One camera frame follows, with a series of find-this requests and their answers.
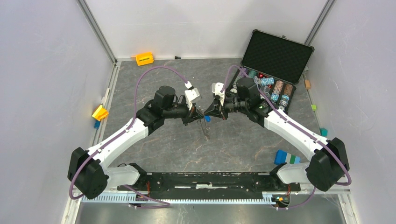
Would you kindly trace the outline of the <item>large metal disc keyring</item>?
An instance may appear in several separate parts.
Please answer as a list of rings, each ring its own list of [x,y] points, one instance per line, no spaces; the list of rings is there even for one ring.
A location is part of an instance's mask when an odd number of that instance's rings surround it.
[[[205,139],[209,140],[210,139],[210,130],[209,130],[209,126],[208,126],[206,120],[205,119],[199,119],[198,123],[201,126],[201,129],[202,129],[202,132],[204,134]]]

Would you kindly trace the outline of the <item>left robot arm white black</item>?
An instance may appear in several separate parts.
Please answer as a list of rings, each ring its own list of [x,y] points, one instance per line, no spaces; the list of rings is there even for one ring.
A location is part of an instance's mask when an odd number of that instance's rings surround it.
[[[73,200],[85,196],[94,199],[105,189],[129,185],[135,190],[143,189],[147,178],[133,165],[110,167],[110,164],[128,148],[148,137],[164,125],[166,119],[181,119],[186,126],[202,119],[203,113],[195,100],[200,97],[197,88],[185,90],[180,103],[175,101],[176,91],[161,86],[154,98],[139,109],[121,129],[102,142],[88,148],[76,148],[71,153],[67,178],[71,185],[69,197]]]

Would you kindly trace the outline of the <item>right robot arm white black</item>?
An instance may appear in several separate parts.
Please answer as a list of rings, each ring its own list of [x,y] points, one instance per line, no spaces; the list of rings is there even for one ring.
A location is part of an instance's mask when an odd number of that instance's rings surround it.
[[[250,121],[287,140],[308,160],[298,164],[282,163],[273,169],[269,181],[273,189],[282,190],[291,183],[310,183],[318,190],[328,191],[333,185],[352,183],[343,141],[316,134],[275,108],[253,79],[239,79],[237,96],[231,99],[226,99],[223,83],[213,83],[212,93],[213,102],[206,115],[226,120],[229,113],[241,112]]]

